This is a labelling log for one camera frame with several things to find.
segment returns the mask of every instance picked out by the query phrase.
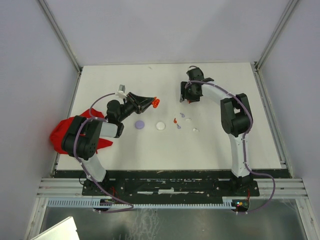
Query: white circle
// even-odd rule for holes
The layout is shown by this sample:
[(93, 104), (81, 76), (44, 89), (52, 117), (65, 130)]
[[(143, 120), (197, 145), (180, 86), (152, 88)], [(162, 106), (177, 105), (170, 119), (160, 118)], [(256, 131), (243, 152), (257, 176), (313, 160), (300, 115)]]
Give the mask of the white circle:
[(160, 121), (155, 125), (156, 129), (158, 129), (159, 131), (165, 130), (166, 125), (164, 122)]

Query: wall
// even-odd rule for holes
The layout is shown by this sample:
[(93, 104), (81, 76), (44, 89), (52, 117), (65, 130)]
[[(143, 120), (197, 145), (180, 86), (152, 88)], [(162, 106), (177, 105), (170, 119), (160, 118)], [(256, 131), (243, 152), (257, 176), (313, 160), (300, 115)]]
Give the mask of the wall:
[(0, 3), (0, 235), (23, 239), (77, 73), (35, 0)]
[(289, 0), (47, 0), (81, 66), (257, 61)]
[(296, 177), (320, 223), (320, 1), (301, 1), (262, 68)]

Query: purple circle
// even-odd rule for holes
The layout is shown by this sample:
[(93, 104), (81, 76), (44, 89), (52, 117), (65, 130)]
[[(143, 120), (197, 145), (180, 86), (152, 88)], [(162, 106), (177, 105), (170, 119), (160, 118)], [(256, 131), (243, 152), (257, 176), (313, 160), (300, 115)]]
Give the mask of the purple circle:
[(145, 123), (143, 121), (139, 120), (139, 121), (135, 122), (134, 126), (136, 129), (143, 129), (145, 127)]

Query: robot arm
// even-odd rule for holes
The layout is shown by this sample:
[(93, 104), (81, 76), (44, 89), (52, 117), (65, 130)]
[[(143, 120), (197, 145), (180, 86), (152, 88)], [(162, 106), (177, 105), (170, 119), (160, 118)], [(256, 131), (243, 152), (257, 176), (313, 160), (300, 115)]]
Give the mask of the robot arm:
[[(95, 154), (99, 138), (119, 138), (124, 130), (124, 125), (121, 123), (124, 119), (132, 113), (143, 113), (151, 105), (156, 108), (160, 101), (156, 97), (137, 96), (132, 92), (125, 95), (124, 92), (125, 86), (120, 85), (118, 95), (123, 98), (123, 104), (117, 100), (108, 102), (105, 117), (107, 121), (93, 119), (87, 122), (81, 130), (81, 135), (76, 144), (76, 154), (81, 159), (80, 164), (83, 164), (90, 174), (90, 176), (87, 176), (88, 179), (92, 177), (97, 182), (103, 182), (106, 178), (106, 170)], [(62, 140), (62, 149), (71, 157), (74, 157), (76, 135), (86, 119), (83, 116), (75, 116)]]
[[(191, 81), (201, 81), (206, 83), (214, 83), (212, 78), (205, 78), (200, 68), (196, 67), (187, 72)], [(236, 100), (226, 94), (224, 91), (217, 87), (212, 87), (208, 84), (191, 84), (183, 81), (180, 84), (181, 98), (180, 102), (188, 100), (189, 103), (199, 102), (200, 97), (205, 96), (212, 99), (215, 103), (220, 105), (221, 109), (221, 124), (224, 131), (228, 134), (231, 145), (232, 153), (232, 167), (231, 171), (235, 178), (243, 179), (250, 175), (250, 172), (245, 167), (245, 156), (243, 149), (243, 135), (244, 132), (250, 127), (250, 120), (244, 110), (239, 106)], [(244, 104), (251, 114), (249, 101), (244, 93), (236, 95), (236, 97)], [(246, 147), (246, 159), (248, 161), (248, 144)]]

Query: gray floor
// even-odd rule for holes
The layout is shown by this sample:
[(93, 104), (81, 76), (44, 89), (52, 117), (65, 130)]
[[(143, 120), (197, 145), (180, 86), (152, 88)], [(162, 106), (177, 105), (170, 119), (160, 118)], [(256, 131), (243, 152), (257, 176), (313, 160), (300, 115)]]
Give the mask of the gray floor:
[[(251, 200), (251, 208), (261, 205)], [(80, 240), (306, 240), (295, 200), (273, 200), (248, 215), (218, 209), (136, 209), (98, 214), (48, 207), (41, 231), (73, 216)]]

